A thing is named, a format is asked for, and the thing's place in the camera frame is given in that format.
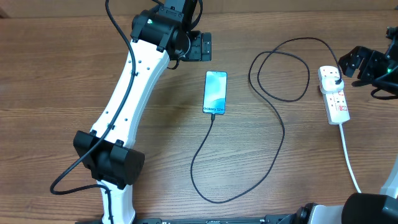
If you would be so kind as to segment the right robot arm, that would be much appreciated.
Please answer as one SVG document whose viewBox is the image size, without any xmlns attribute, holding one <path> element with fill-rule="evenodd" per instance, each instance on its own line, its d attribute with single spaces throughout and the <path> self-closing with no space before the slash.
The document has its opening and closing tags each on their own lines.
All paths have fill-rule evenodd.
<svg viewBox="0 0 398 224">
<path fill-rule="evenodd" d="M 391 40 L 391 44 L 384 53 L 357 46 L 339 59 L 337 67 L 322 66 L 318 69 L 329 124 L 341 128 L 350 119 L 342 76 L 352 77 L 355 70 L 359 73 L 353 86 L 372 85 L 371 96 L 380 100 L 397 98 L 397 28 L 388 27 L 386 38 Z M 388 94 L 378 97 L 376 93 L 381 90 Z M 397 167 L 393 167 L 379 194 L 366 194 L 358 189 L 344 205 L 308 203 L 281 222 L 397 223 Z"/>
</svg>

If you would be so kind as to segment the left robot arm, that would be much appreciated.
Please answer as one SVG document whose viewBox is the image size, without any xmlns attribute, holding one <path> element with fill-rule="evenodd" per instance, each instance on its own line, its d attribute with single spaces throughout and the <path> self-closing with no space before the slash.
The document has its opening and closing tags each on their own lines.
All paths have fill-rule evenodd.
<svg viewBox="0 0 398 224">
<path fill-rule="evenodd" d="M 171 61 L 211 60 L 211 34 L 195 30 L 193 14 L 202 1 L 165 1 L 132 21 L 129 53 L 113 94 L 90 132 L 78 131 L 73 146 L 101 191 L 98 223 L 133 223 L 132 187 L 145 155 L 134 150 L 142 113 L 159 77 Z"/>
</svg>

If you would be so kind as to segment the smartphone with blue screen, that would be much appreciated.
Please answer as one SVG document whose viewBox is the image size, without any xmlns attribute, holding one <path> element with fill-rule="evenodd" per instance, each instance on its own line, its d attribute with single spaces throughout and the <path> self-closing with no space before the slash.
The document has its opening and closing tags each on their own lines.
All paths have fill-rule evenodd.
<svg viewBox="0 0 398 224">
<path fill-rule="evenodd" d="M 207 71 L 203 94 L 203 112 L 224 114 L 226 110 L 226 90 L 228 74 L 219 71 Z"/>
</svg>

